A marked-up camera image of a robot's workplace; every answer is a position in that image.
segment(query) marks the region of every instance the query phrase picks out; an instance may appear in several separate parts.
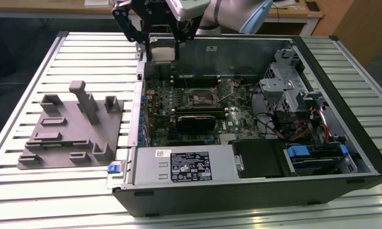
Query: floor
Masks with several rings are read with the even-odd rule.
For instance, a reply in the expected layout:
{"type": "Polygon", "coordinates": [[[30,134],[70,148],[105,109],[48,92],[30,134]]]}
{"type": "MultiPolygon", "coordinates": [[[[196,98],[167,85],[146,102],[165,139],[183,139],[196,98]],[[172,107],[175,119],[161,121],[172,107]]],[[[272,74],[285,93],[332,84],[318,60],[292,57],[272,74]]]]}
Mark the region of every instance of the floor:
{"type": "MultiPolygon", "coordinates": [[[[113,20],[0,19],[0,37],[17,62],[17,71],[0,78],[0,131],[58,31],[114,32],[120,29],[113,20]]],[[[382,86],[382,52],[367,71],[382,86]]]]}

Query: barcode sticker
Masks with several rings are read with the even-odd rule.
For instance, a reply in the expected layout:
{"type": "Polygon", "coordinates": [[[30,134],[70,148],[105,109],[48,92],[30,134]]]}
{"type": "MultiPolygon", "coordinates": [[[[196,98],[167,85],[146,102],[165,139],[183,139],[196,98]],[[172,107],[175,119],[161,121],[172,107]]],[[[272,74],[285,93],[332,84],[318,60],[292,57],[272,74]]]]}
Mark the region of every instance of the barcode sticker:
{"type": "Polygon", "coordinates": [[[169,156],[169,154],[171,154],[171,149],[157,149],[154,151],[156,157],[169,156]]]}

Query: wooden desk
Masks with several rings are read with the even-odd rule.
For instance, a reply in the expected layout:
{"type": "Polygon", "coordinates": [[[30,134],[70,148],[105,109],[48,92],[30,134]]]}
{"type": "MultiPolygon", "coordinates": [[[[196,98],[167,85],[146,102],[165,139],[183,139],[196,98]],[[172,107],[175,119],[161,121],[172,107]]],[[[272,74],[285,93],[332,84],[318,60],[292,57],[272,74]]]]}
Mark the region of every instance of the wooden desk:
{"type": "MultiPolygon", "coordinates": [[[[85,8],[84,0],[0,0],[0,17],[112,19],[110,8],[85,8]]],[[[271,9],[265,22],[300,23],[300,35],[311,35],[322,17],[300,0],[295,7],[271,9]]]]}
{"type": "Polygon", "coordinates": [[[338,36],[363,66],[382,49],[382,0],[315,0],[326,17],[314,35],[338,36]]]}

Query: sticker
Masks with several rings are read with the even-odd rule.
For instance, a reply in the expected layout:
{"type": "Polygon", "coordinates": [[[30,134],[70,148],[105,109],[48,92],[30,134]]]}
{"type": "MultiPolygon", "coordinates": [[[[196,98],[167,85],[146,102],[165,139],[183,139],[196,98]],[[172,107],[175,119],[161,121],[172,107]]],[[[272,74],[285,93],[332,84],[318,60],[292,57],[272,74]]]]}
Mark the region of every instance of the sticker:
{"type": "Polygon", "coordinates": [[[154,151],[156,157],[169,156],[169,154],[171,154],[171,149],[157,149],[154,151]]]}
{"type": "Polygon", "coordinates": [[[172,182],[212,180],[208,152],[172,153],[169,156],[172,182]]]}

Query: motherboard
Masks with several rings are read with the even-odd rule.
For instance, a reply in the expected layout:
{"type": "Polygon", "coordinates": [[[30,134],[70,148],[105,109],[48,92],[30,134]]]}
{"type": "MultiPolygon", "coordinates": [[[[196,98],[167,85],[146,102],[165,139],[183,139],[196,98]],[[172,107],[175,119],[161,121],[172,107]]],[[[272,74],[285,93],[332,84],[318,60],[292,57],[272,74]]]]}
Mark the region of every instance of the motherboard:
{"type": "Polygon", "coordinates": [[[180,80],[177,86],[173,80],[145,84],[149,146],[220,145],[260,137],[248,102],[253,84],[223,77],[201,88],[180,80]]]}

